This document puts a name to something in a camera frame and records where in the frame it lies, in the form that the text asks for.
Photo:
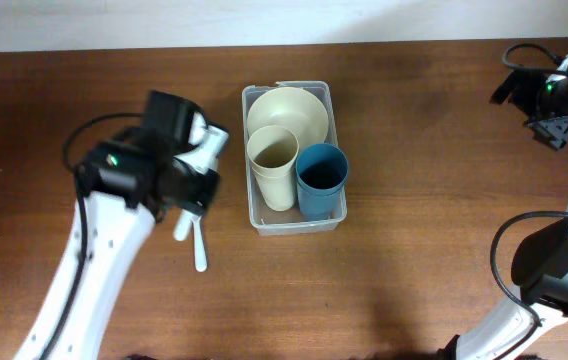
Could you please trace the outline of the cream bowl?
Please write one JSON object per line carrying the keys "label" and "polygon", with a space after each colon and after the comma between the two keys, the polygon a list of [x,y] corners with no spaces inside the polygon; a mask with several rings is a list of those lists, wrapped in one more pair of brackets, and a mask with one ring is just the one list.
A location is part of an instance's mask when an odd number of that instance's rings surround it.
{"label": "cream bowl", "polygon": [[329,116],[323,103],[311,92],[302,88],[279,87],[260,95],[247,114],[249,136],[271,125],[292,132],[303,151],[326,140]]}

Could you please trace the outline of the white plastic fork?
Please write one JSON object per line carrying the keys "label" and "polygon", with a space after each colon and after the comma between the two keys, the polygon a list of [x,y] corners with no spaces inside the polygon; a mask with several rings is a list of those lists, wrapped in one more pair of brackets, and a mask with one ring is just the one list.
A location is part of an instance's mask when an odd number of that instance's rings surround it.
{"label": "white plastic fork", "polygon": [[184,241],[187,239],[190,229],[192,227],[193,214],[187,210],[183,210],[178,218],[176,226],[173,230],[173,238],[177,241]]}

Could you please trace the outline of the white plastic spoon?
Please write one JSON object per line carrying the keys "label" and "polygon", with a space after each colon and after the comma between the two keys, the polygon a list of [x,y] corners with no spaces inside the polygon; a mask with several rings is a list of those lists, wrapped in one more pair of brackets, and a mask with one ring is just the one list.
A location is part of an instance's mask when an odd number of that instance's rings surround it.
{"label": "white plastic spoon", "polygon": [[208,260],[201,227],[201,217],[196,216],[192,220],[194,240],[194,263],[198,272],[205,272],[208,268]]}

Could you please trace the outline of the cream cup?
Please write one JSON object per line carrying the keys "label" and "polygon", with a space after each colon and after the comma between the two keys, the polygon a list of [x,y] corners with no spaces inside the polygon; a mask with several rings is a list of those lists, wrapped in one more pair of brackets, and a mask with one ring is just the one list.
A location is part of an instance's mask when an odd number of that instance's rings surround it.
{"label": "cream cup", "polygon": [[266,205],[274,211],[289,210],[296,202],[296,186],[293,171],[280,176],[265,176],[253,171]]}
{"label": "cream cup", "polygon": [[288,129],[269,125],[255,131],[246,146],[251,168],[266,177],[291,171],[299,153],[297,137]]}

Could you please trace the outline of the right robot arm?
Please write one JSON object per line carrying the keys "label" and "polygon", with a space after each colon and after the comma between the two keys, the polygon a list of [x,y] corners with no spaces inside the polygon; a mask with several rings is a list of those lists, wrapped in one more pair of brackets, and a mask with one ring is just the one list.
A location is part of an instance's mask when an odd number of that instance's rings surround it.
{"label": "right robot arm", "polygon": [[[530,67],[504,59],[509,76],[491,96],[494,104],[509,102],[527,116],[525,127],[536,141],[554,149],[568,142],[568,54],[548,52],[551,68]],[[511,265],[513,285],[498,271],[502,235],[527,219],[550,218],[552,224],[527,236]],[[437,351],[439,359],[522,359],[525,350],[549,330],[568,322],[568,207],[564,211],[533,211],[505,221],[490,247],[492,276],[504,298],[480,322],[454,336]]]}

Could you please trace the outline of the blue cup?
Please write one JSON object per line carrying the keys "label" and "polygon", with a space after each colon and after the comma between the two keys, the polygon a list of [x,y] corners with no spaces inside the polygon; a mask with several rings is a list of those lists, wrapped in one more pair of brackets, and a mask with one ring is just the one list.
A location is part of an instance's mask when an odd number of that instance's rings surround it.
{"label": "blue cup", "polygon": [[307,221],[326,220],[338,206],[340,191],[325,191],[297,185],[300,211]]}
{"label": "blue cup", "polygon": [[329,143],[306,148],[295,165],[298,184],[313,195],[327,196],[341,190],[349,176],[349,162],[342,150]]}

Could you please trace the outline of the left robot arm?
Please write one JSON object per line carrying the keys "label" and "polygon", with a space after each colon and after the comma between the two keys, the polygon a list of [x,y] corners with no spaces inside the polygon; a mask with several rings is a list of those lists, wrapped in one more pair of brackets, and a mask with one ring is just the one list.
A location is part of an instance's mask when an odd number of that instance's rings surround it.
{"label": "left robot arm", "polygon": [[129,269],[167,211],[173,236],[194,238],[195,268],[208,263],[201,219],[216,194],[229,134],[196,103],[149,93],[140,124],[67,163],[76,193],[65,251],[18,359],[95,359]]}

